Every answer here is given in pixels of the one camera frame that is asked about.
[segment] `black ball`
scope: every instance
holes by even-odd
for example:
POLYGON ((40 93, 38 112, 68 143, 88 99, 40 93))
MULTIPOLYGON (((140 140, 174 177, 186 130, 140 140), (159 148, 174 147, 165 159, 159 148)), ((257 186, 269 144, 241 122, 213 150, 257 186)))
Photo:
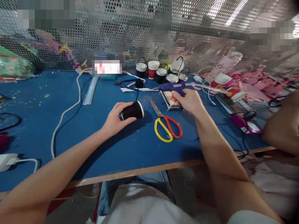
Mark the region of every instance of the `black ball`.
POLYGON ((138 79, 135 83, 136 88, 142 88, 143 87, 143 82, 141 81, 141 79, 138 79))

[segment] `red scissor handle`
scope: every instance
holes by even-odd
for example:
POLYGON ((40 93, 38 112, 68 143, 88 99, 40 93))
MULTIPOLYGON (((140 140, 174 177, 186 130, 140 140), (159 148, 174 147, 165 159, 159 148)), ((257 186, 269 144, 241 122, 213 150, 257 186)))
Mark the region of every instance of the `red scissor handle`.
POLYGON ((164 119, 166 120, 168 130, 170 131, 170 133, 172 134, 172 136, 173 136, 174 138, 176 138, 176 139, 182 137, 182 135, 183 135, 183 131, 182 131, 182 128, 181 128, 181 126, 179 125, 179 123, 176 122, 175 120, 173 120, 172 118, 170 118, 169 116, 164 116, 164 119), (176 135, 174 134, 174 132, 173 132, 173 130, 172 130, 172 128, 171 128, 171 126, 170 126, 168 120, 171 120, 171 121, 178 127, 178 129, 179 129, 179 131, 180 131, 179 136, 176 136, 176 135))

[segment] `scissor blade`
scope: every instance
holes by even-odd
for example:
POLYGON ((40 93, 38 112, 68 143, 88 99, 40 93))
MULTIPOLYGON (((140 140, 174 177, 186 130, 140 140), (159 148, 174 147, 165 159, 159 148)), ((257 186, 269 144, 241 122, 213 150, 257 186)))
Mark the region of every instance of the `scissor blade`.
POLYGON ((150 104, 152 105, 153 109, 155 110, 156 114, 158 115, 158 117, 161 116, 161 112, 159 111, 158 107, 155 105, 155 103, 152 101, 152 99, 149 99, 150 104))

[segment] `white shirt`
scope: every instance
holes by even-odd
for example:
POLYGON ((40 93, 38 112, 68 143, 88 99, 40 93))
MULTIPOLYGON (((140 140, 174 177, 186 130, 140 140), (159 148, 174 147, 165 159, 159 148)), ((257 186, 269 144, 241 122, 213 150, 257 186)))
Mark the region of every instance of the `white shirt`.
MULTIPOLYGON (((110 211, 97 224, 198 224, 159 190, 144 184, 125 184, 115 192, 110 211)), ((238 211, 228 224, 278 224, 253 211, 238 211)))

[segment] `clear plastic bottle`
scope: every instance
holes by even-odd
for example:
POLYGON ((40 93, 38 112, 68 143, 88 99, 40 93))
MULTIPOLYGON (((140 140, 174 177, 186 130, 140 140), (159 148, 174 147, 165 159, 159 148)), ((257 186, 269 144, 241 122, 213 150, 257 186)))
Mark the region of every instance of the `clear plastic bottle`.
POLYGON ((206 76, 206 81, 212 82, 220 73, 227 74, 242 58, 243 54, 232 51, 224 56, 213 70, 206 76))

